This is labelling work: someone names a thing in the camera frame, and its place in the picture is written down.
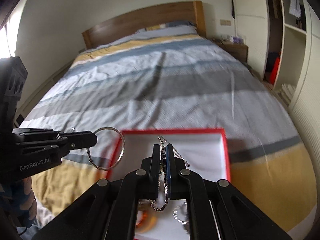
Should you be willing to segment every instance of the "striped bedspread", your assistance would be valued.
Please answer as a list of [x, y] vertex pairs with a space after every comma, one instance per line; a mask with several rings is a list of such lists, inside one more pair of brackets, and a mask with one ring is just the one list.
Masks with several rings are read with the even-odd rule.
[[[196, 34], [129, 39], [80, 54], [21, 125], [66, 132], [103, 126], [223, 127], [232, 183], [294, 239], [312, 226], [315, 175], [287, 112], [240, 62]], [[115, 138], [98, 133], [96, 163], [109, 164]], [[33, 190], [57, 215], [105, 175], [84, 149], [75, 150], [34, 176]]]

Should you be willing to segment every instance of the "silver bolt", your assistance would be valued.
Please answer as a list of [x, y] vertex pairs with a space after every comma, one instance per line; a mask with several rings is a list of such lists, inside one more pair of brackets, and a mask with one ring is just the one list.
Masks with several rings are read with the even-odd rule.
[[190, 170], [188, 170], [188, 169], [182, 169], [181, 171], [180, 171], [180, 173], [181, 173], [181, 175], [185, 175], [185, 176], [187, 176], [187, 175], [190, 175]]
[[227, 180], [225, 180], [225, 179], [220, 179], [219, 180], [219, 185], [221, 187], [228, 187], [229, 186], [229, 182]]
[[146, 171], [145, 171], [144, 169], [138, 169], [138, 170], [136, 171], [136, 174], [137, 174], [138, 176], [143, 176], [143, 175], [146, 174]]
[[98, 186], [104, 187], [108, 184], [108, 181], [106, 179], [99, 179], [97, 182]]

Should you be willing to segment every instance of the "wall socket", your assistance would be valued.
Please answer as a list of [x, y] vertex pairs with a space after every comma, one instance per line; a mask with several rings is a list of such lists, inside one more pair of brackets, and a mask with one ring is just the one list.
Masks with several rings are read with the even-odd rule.
[[220, 19], [220, 25], [223, 25], [223, 26], [231, 26], [231, 21]]

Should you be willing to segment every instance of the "nightstand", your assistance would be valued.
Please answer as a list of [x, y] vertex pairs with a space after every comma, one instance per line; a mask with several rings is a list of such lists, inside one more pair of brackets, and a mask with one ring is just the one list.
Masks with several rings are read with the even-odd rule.
[[228, 52], [232, 57], [236, 58], [240, 62], [247, 62], [248, 60], [248, 46], [244, 44], [235, 43], [221, 43], [212, 41], [217, 44], [220, 48]]

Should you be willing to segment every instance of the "bed frame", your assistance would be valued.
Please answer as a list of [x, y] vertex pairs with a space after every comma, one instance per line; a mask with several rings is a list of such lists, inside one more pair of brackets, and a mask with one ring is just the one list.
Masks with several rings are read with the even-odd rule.
[[87, 49], [92, 49], [131, 35], [138, 29], [177, 20], [193, 22], [198, 34], [206, 37], [201, 1], [164, 3], [131, 11], [84, 31], [82, 36]]

